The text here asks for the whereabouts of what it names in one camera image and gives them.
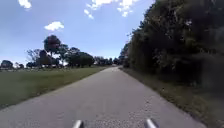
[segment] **distant tree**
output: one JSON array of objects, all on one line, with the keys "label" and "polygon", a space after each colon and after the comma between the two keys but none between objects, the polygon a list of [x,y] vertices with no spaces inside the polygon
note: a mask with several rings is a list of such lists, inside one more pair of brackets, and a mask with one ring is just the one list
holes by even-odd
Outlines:
[{"label": "distant tree", "polygon": [[1,67],[5,69],[12,69],[13,68],[13,63],[9,60],[3,60],[1,63]]},{"label": "distant tree", "polygon": [[24,65],[23,64],[19,64],[19,68],[20,69],[24,69]]},{"label": "distant tree", "polygon": [[37,61],[37,64],[42,67],[42,65],[45,66],[51,66],[52,65],[52,57],[47,55],[47,52],[45,50],[40,51],[40,58]]},{"label": "distant tree", "polygon": [[33,63],[32,63],[32,62],[28,62],[28,63],[26,64],[26,67],[27,67],[27,68],[32,68],[32,67],[33,67]]},{"label": "distant tree", "polygon": [[16,63],[15,63],[15,66],[16,66],[16,68],[19,68],[19,63],[16,62]]},{"label": "distant tree", "polygon": [[130,43],[127,43],[124,45],[124,48],[121,50],[119,60],[123,64],[125,59],[128,59],[128,48],[130,46]]},{"label": "distant tree", "polygon": [[113,64],[113,59],[110,58],[110,59],[109,59],[109,65],[112,65],[112,64]]},{"label": "distant tree", "polygon": [[28,62],[26,64],[26,67],[27,68],[34,68],[34,67],[37,67],[37,63],[36,62]]},{"label": "distant tree", "polygon": [[60,60],[62,62],[62,65],[64,65],[64,60],[66,59],[66,53],[68,52],[68,45],[61,44],[59,46],[59,54],[60,54]]},{"label": "distant tree", "polygon": [[113,60],[113,64],[119,65],[119,60],[118,60],[118,58],[114,58],[114,60]]},{"label": "distant tree", "polygon": [[30,62],[36,62],[37,59],[39,58],[40,51],[41,51],[40,49],[28,50],[27,51],[28,60]]},{"label": "distant tree", "polygon": [[84,66],[91,66],[94,63],[94,58],[85,52],[77,52],[68,54],[66,59],[68,65],[71,67],[84,67]]},{"label": "distant tree", "polygon": [[75,47],[71,47],[69,50],[68,50],[69,54],[75,54],[77,52],[80,52],[80,50],[78,48],[75,48]]},{"label": "distant tree", "polygon": [[44,40],[44,49],[47,52],[50,52],[51,57],[52,57],[53,53],[58,54],[60,44],[61,44],[61,41],[58,39],[58,37],[55,35],[51,35],[51,36],[48,36]]}]

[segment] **handlebar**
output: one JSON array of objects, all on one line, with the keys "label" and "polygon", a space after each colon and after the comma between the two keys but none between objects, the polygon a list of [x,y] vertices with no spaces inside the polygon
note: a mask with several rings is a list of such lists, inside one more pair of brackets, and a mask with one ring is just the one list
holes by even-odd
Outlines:
[{"label": "handlebar", "polygon": [[[144,123],[145,128],[159,128],[158,125],[152,119],[147,119]],[[77,120],[73,128],[84,128],[84,123],[81,120]]]}]

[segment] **tree line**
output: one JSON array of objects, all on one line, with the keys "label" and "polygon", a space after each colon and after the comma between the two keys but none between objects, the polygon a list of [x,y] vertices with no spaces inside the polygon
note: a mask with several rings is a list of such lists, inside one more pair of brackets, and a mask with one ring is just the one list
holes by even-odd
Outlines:
[{"label": "tree line", "polygon": [[125,67],[201,83],[205,58],[223,55],[223,0],[156,0],[121,51]]},{"label": "tree line", "polygon": [[[104,58],[101,56],[95,56],[80,51],[76,47],[71,47],[67,44],[62,44],[61,41],[55,35],[48,36],[44,41],[44,49],[28,50],[28,60],[26,64],[27,68],[63,68],[67,67],[84,67],[92,66],[93,64],[98,66],[120,64],[117,58]],[[22,69],[25,66],[23,64],[16,63],[17,69]],[[3,60],[1,63],[2,69],[13,69],[13,63],[9,60]]]}]

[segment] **grass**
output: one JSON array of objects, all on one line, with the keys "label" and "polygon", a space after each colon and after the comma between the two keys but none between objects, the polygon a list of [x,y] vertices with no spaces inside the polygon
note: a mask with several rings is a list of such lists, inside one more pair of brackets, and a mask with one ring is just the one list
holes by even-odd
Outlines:
[{"label": "grass", "polygon": [[0,72],[0,109],[58,89],[105,67]]},{"label": "grass", "polygon": [[193,118],[201,121],[208,128],[221,128],[212,113],[211,102],[208,100],[209,98],[200,90],[193,87],[165,83],[156,76],[139,73],[132,69],[121,68],[121,70],[144,83],[146,86],[149,86],[167,101],[189,113]]}]

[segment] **asphalt road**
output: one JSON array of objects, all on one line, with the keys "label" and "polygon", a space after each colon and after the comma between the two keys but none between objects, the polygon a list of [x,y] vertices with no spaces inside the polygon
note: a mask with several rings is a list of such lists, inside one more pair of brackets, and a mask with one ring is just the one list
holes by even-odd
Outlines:
[{"label": "asphalt road", "polygon": [[205,128],[118,68],[0,111],[0,128],[143,128],[147,117],[160,128]]}]

